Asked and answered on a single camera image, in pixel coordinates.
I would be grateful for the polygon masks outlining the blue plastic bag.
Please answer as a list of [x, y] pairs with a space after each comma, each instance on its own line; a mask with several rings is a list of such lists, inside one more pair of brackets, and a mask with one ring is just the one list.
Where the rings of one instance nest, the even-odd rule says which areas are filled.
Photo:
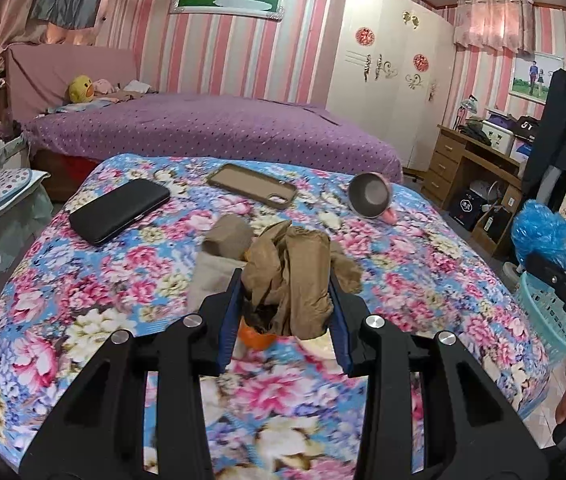
[[566, 269], [566, 220], [545, 204], [536, 200], [524, 203], [512, 222], [511, 239], [521, 266], [537, 252]]

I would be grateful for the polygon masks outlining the orange peel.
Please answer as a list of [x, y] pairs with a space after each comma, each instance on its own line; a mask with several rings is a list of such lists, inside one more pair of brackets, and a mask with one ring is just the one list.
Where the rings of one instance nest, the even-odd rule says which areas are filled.
[[240, 320], [238, 338], [248, 348], [256, 351], [264, 351], [270, 348], [277, 340], [275, 334], [262, 334], [249, 326], [244, 318]]

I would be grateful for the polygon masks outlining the beige cloth bag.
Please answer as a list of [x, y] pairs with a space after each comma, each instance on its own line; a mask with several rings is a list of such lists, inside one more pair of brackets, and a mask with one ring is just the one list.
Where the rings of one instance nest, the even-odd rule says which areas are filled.
[[197, 255], [192, 280], [187, 289], [186, 312], [197, 312], [206, 297], [224, 292], [235, 269], [246, 266], [240, 260], [200, 252]]

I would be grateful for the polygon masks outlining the brown cardboard roll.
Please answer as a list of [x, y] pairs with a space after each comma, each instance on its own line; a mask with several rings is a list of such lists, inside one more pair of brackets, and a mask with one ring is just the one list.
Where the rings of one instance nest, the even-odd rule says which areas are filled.
[[242, 260], [250, 247], [254, 231], [237, 214], [224, 214], [207, 232], [202, 251], [209, 255]]

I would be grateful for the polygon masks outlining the teal plastic basket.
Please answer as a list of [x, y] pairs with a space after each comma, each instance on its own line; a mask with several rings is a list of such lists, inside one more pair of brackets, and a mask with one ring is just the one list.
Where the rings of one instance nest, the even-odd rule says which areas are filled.
[[566, 312], [554, 289], [524, 272], [515, 298], [542, 341], [552, 367], [566, 359]]

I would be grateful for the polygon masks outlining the wooden desk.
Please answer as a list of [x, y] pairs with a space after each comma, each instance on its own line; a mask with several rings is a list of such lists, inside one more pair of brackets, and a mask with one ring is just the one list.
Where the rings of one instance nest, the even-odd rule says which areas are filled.
[[440, 209], [452, 214], [461, 200], [484, 182], [484, 204], [476, 206], [476, 222], [466, 230], [490, 256], [504, 256], [511, 248], [510, 229], [522, 206], [519, 164], [458, 130], [439, 127], [422, 193]]

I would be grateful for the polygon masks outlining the hanging black garment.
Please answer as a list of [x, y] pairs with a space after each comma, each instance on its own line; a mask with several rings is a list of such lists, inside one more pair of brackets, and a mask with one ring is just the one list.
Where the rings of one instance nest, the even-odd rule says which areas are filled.
[[557, 212], [566, 195], [566, 70], [552, 76], [548, 98], [522, 176], [525, 198]]

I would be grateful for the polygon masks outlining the white storage box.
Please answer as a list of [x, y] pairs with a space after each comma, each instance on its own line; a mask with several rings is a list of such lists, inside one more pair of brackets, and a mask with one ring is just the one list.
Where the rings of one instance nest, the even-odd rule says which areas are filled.
[[504, 156], [511, 154], [514, 143], [514, 134], [511, 130], [498, 126], [488, 120], [484, 120], [482, 122], [482, 132], [490, 141], [492, 150], [495, 150]]

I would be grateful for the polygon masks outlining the black wallet case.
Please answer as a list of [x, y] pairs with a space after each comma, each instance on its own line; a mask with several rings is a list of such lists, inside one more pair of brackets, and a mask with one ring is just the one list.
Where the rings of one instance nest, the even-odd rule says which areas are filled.
[[135, 221], [170, 200], [164, 185], [135, 179], [97, 197], [69, 215], [71, 229], [92, 246], [102, 246]]

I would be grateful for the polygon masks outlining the framed couple photo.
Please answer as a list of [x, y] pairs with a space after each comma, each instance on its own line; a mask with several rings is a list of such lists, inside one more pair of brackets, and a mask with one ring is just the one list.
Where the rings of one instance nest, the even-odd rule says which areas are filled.
[[522, 53], [514, 59], [508, 93], [511, 96], [544, 104], [553, 75], [565, 67], [560, 56], [546, 53]]

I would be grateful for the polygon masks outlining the pink metal mug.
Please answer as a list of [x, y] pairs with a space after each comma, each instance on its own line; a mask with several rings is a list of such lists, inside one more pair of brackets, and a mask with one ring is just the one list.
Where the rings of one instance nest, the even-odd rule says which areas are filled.
[[391, 185], [380, 174], [357, 174], [349, 182], [347, 195], [351, 209], [359, 216], [397, 223], [397, 215], [391, 208]]

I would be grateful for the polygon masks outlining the floral blue bed cover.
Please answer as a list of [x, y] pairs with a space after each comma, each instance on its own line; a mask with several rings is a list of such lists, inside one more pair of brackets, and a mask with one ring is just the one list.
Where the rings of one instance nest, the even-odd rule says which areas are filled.
[[320, 358], [327, 275], [409, 333], [456, 333], [513, 408], [545, 394], [539, 337], [505, 285], [424, 198], [396, 186], [394, 221], [364, 219], [344, 174], [253, 162], [296, 186], [276, 210], [214, 188], [211, 158], [118, 155], [44, 228], [0, 296], [0, 462], [15, 471], [70, 382], [116, 330], [163, 330], [245, 271], [266, 350], [240, 350], [202, 381], [223, 479], [349, 479], [366, 382]]

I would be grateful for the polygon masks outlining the brown phone case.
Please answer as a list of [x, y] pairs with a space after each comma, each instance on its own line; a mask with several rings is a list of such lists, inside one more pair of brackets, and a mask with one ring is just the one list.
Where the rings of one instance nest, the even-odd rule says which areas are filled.
[[298, 194], [298, 188], [289, 182], [236, 164], [213, 170], [207, 183], [278, 210], [289, 207]]

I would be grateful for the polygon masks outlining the purple dotted bed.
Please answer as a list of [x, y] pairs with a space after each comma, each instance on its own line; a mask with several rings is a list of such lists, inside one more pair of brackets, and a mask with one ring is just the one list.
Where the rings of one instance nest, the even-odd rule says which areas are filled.
[[311, 104], [156, 93], [100, 110], [36, 118], [24, 133], [35, 151], [94, 160], [123, 153], [215, 157], [402, 180], [390, 144]]

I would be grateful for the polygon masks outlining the pink headboard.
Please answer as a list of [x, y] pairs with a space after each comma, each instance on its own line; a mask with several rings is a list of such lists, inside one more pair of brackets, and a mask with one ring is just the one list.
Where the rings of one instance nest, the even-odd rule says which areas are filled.
[[49, 107], [62, 105], [77, 76], [107, 79], [124, 86], [138, 79], [131, 50], [75, 44], [13, 44], [3, 53], [10, 116], [28, 122]]

